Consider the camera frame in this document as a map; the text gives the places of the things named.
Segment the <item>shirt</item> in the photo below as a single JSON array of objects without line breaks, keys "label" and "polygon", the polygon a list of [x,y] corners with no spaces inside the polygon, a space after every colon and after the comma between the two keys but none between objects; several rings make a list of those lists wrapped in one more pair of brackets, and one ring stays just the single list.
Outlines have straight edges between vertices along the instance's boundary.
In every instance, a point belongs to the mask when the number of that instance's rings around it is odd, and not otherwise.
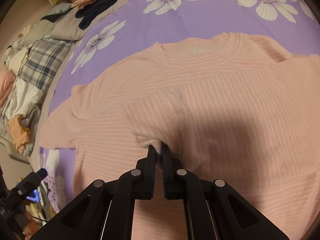
[{"label": "shirt", "polygon": [[[40,145],[76,148],[74,190],[111,181],[161,141],[201,179],[224,179],[300,239],[318,214],[319,57],[266,36],[155,43],[107,68],[49,116]],[[132,239],[186,239],[182,201],[136,201]]]}]

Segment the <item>mattress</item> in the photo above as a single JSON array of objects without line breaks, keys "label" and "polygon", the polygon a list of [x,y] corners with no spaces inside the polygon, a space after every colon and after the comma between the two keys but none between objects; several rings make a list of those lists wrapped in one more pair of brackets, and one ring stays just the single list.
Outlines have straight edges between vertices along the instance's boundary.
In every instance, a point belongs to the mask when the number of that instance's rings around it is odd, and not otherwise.
[{"label": "mattress", "polygon": [[[177,42],[188,37],[209,39],[222,32],[243,32],[269,36],[292,53],[320,54],[320,26],[304,1],[272,2],[275,5],[264,7],[257,0],[180,0],[179,5],[166,10],[153,4],[153,0],[129,0],[94,25],[73,47],[52,82],[38,128],[47,114],[70,96],[74,85],[91,82],[107,67],[155,42]],[[86,49],[95,35],[100,35],[106,26],[110,30],[110,25],[118,26],[112,42],[103,52],[97,51],[87,58]],[[49,199],[59,211],[74,197],[76,152],[40,148],[39,153],[34,152],[30,161],[33,167],[49,169],[46,180],[51,191]]]}]

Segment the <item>plaid shirt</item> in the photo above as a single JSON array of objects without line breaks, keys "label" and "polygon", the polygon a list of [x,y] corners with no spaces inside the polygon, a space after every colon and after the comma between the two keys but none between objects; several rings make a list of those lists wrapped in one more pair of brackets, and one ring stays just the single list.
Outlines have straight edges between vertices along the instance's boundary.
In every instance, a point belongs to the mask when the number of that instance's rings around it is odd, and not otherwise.
[{"label": "plaid shirt", "polygon": [[74,41],[54,40],[44,36],[36,41],[29,53],[19,77],[47,92],[61,63],[72,48]]}]

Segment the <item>metal rivet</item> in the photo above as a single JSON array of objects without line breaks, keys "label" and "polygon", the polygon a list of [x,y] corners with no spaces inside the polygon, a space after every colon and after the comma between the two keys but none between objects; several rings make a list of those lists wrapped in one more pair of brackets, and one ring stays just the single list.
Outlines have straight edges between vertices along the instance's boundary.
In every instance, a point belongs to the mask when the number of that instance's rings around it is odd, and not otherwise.
[{"label": "metal rivet", "polygon": [[215,184],[218,186],[218,187],[223,187],[225,185],[225,182],[222,180],[222,179],[217,179],[215,181]]},{"label": "metal rivet", "polygon": [[178,174],[178,175],[181,175],[181,176],[184,176],[184,175],[187,174],[187,171],[184,170],[184,169],[180,169],[180,170],[177,170],[177,174]]},{"label": "metal rivet", "polygon": [[138,175],[140,175],[141,174],[141,171],[140,170],[132,170],[131,171],[131,175],[132,176],[138,176]]},{"label": "metal rivet", "polygon": [[96,180],[96,181],[93,183],[93,185],[94,185],[95,187],[102,187],[102,186],[103,186],[103,180],[98,179],[98,180]]}]

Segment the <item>gray cloth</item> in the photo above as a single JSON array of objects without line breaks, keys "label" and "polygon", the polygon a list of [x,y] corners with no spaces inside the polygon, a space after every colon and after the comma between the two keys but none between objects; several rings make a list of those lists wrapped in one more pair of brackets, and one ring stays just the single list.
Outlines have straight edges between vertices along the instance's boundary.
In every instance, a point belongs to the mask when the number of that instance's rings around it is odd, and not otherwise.
[{"label": "gray cloth", "polygon": [[37,105],[32,105],[27,116],[24,119],[20,120],[20,125],[28,127],[31,133],[30,142],[25,145],[26,149],[23,151],[23,155],[25,156],[29,156],[32,153],[40,115],[41,110],[39,109],[39,107]]}]

